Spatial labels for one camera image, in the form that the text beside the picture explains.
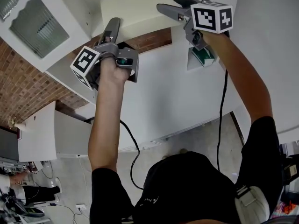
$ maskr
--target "person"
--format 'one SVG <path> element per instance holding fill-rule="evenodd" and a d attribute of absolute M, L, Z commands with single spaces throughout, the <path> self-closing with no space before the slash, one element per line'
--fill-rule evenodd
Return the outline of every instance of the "person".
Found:
<path fill-rule="evenodd" d="M 129 71 L 107 58 L 101 62 L 96 114 L 88 145 L 93 171 L 91 224 L 128 223 L 127 218 L 135 224 L 250 223 L 246 218 L 255 214 L 242 216 L 242 208 L 246 212 L 247 206 L 254 206 L 250 205 L 252 202 L 265 219 L 273 212 L 282 190 L 282 169 L 269 92 L 228 37 L 204 31 L 202 34 L 225 65 L 251 118 L 236 184 L 204 155 L 177 154 L 150 168 L 142 196 L 133 206 L 116 170 L 121 105 Z M 236 197 L 243 187 L 250 187 L 253 199 L 249 205 L 241 203 L 240 211 Z"/>
<path fill-rule="evenodd" d="M 60 180 L 55 178 L 57 186 L 53 188 L 35 187 L 35 186 L 21 186 L 21 182 L 28 174 L 28 169 L 13 176 L 0 174 L 0 190 L 2 194 L 8 194 L 10 189 L 14 191 L 14 196 L 21 200 L 25 205 L 31 203 L 54 201 L 55 194 L 62 192 Z M 4 210 L 4 202 L 0 199 L 0 210 Z"/>

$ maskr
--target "green object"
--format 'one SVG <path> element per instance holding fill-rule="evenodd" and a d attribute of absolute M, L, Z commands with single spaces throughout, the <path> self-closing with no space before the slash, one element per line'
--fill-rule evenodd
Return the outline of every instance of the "green object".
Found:
<path fill-rule="evenodd" d="M 213 54 L 206 47 L 201 50 L 197 50 L 195 47 L 193 47 L 192 54 L 199 60 L 202 66 L 209 66 L 215 60 Z"/>

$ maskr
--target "white shirt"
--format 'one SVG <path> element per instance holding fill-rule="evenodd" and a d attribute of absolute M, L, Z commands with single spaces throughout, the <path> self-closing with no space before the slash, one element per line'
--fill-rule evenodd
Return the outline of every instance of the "white shirt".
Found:
<path fill-rule="evenodd" d="M 14 190 L 16 198 L 21 199 L 24 204 L 26 203 L 24 188 L 18 184 L 10 185 L 9 176 L 0 174 L 0 189 L 2 193 L 7 194 L 9 192 L 9 188 Z M 4 202 L 0 200 L 0 210 L 4 210 L 4 208 Z"/>

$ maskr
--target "black sleeve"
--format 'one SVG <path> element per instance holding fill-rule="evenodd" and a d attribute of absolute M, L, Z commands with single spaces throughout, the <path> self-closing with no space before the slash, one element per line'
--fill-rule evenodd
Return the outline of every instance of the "black sleeve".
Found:
<path fill-rule="evenodd" d="M 273 212 L 282 190 L 282 165 L 272 117 L 262 117 L 251 125 L 236 183 L 238 188 L 242 185 L 259 187 Z"/>
<path fill-rule="evenodd" d="M 107 168 L 94 170 L 92 189 L 91 224 L 120 224 L 122 218 L 132 215 L 133 205 L 116 172 Z"/>

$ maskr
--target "tiled floor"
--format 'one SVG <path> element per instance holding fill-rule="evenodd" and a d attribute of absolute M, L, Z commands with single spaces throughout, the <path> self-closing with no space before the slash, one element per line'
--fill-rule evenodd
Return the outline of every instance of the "tiled floor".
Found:
<path fill-rule="evenodd" d="M 211 163 L 216 167 L 216 152 L 218 143 L 218 125 L 219 121 L 212 121 L 205 126 L 200 126 L 187 132 L 170 137 L 163 145 L 154 147 L 150 150 L 141 151 L 141 155 L 136 161 L 133 171 L 134 181 L 142 186 L 149 168 L 164 155 L 177 153 L 180 149 L 186 148 L 206 155 Z M 220 167 L 221 171 L 227 175 L 233 182 L 236 181 L 240 168 L 241 141 L 230 115 L 223 117 L 222 138 L 220 147 Z M 130 167 L 136 153 L 119 153 L 117 168 L 121 182 L 128 192 L 133 204 L 141 196 L 142 191 L 135 188 L 130 179 Z M 66 205 L 73 211 L 75 204 L 84 203 L 88 210 L 84 215 L 88 216 L 91 201 L 91 168 L 87 157 L 80 159 L 61 158 L 53 161 L 54 176 L 59 177 L 63 193 L 59 194 L 60 205 Z M 51 168 L 44 169 L 45 174 L 51 176 Z M 46 179 L 40 172 L 34 176 L 39 185 L 49 186 L 51 180 Z M 64 207 L 44 207 L 46 215 L 55 224 L 71 223 L 73 214 Z M 76 215 L 78 224 L 87 224 L 88 220 L 83 216 Z"/>

